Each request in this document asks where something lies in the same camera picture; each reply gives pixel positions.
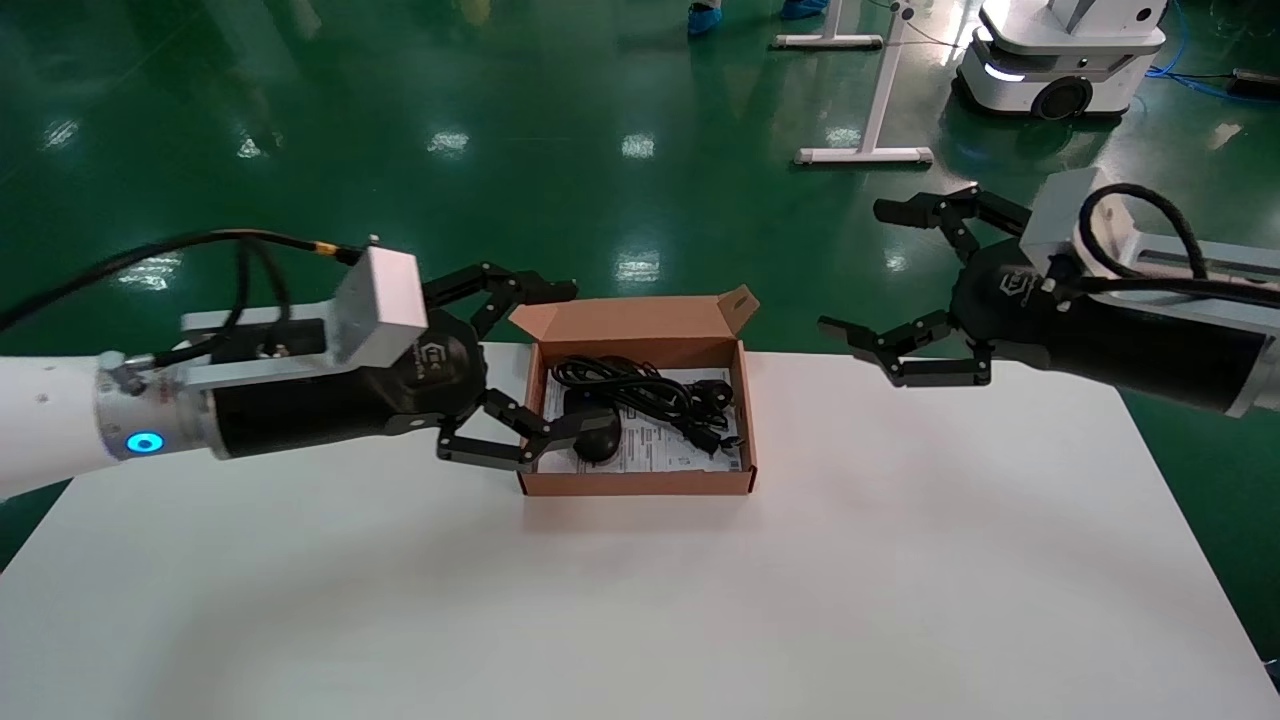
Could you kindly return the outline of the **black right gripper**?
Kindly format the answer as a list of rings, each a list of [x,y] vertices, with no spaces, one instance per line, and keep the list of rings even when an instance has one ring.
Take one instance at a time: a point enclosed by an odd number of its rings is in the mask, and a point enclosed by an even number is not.
[[[1018,240],[1030,209],[972,184],[952,193],[915,193],[905,201],[877,199],[874,218],[884,224],[938,229],[964,265],[948,311],[938,310],[877,333],[832,316],[819,316],[823,334],[842,341],[850,354],[878,366],[896,388],[982,387],[992,379],[993,355],[1033,368],[1078,368],[1069,340],[1076,300],[1043,290],[1044,278]],[[980,249],[966,222],[977,219],[1014,238]],[[969,357],[909,356],[959,332]]]

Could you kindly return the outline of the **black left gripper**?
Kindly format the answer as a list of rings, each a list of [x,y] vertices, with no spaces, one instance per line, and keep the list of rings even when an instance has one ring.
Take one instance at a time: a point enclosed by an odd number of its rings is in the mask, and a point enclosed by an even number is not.
[[[486,299],[468,320],[447,307],[476,293]],[[534,413],[498,389],[486,389],[486,363],[479,340],[520,305],[576,300],[573,281],[548,281],[536,272],[509,272],[492,263],[466,266],[422,284],[428,328],[388,369],[387,436],[438,429],[436,457],[476,468],[526,471],[550,451],[573,446],[580,436],[609,428],[613,413],[590,407],[554,420]],[[460,434],[476,413],[512,429],[522,442],[503,445]]]

